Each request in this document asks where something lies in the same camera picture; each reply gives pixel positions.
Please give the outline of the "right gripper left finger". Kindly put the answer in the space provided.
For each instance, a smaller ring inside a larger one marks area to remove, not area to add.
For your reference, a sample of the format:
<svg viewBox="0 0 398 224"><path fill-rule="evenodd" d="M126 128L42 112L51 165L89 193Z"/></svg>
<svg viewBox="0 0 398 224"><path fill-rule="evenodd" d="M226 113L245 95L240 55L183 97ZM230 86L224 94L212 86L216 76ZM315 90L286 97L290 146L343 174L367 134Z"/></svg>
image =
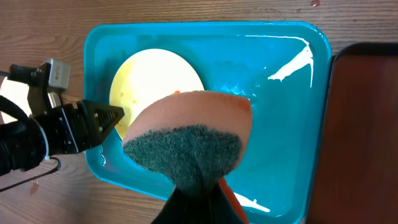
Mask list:
<svg viewBox="0 0 398 224"><path fill-rule="evenodd" d="M175 188L151 224L216 224L212 198L215 190L213 187L204 195L191 197Z"/></svg>

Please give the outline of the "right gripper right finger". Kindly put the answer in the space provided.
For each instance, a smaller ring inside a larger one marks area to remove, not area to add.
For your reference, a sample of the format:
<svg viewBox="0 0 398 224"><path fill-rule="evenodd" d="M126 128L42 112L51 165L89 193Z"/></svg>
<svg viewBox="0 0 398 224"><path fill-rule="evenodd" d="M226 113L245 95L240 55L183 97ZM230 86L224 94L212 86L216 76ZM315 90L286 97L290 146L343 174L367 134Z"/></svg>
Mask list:
<svg viewBox="0 0 398 224"><path fill-rule="evenodd" d="M228 202L230 203L231 207L233 208L233 210L237 214L237 216L240 218L240 220L244 224L249 224L249 221L247 219L247 216L246 216L242 206L240 205L239 201L237 200L234 192L228 186L224 177L220 178L218 183L219 183L223 193L225 194L226 198L228 199Z"/></svg>

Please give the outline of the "yellow-green plate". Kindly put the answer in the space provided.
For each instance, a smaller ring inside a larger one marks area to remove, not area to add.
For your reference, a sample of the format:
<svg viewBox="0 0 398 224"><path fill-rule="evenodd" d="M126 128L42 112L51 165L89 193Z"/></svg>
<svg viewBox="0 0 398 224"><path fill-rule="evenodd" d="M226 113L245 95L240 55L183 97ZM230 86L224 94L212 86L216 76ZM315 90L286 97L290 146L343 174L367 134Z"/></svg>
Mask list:
<svg viewBox="0 0 398 224"><path fill-rule="evenodd" d="M24 83L15 82L5 78L1 83L1 95L15 103L24 113L32 114L27 100L29 86Z"/></svg>
<svg viewBox="0 0 398 224"><path fill-rule="evenodd" d="M119 67L111 84L109 104L124 110L116 131L124 138L137 116L157 100L203 89L197 72L181 56L164 49L142 50Z"/></svg>

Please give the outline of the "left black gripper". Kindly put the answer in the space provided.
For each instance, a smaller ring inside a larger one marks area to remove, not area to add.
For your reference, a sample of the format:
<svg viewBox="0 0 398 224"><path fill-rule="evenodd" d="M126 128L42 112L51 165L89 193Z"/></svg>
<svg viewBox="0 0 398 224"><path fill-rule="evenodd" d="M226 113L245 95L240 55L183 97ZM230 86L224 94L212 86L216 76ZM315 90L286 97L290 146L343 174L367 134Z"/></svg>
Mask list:
<svg viewBox="0 0 398 224"><path fill-rule="evenodd" d="M122 107L90 100L57 106L31 119L44 132L49 156L79 154L103 143L124 116Z"/></svg>

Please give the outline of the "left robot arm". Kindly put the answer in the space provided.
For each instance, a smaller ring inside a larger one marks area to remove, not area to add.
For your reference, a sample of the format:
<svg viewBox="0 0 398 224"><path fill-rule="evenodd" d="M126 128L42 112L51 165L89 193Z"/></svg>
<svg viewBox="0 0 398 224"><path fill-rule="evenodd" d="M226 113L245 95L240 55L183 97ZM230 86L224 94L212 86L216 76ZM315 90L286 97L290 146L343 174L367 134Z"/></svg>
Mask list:
<svg viewBox="0 0 398 224"><path fill-rule="evenodd" d="M89 100L76 104L28 117L2 96L1 111L16 120L1 125L1 175L30 170L53 155L79 154L99 146L124 116L121 107Z"/></svg>

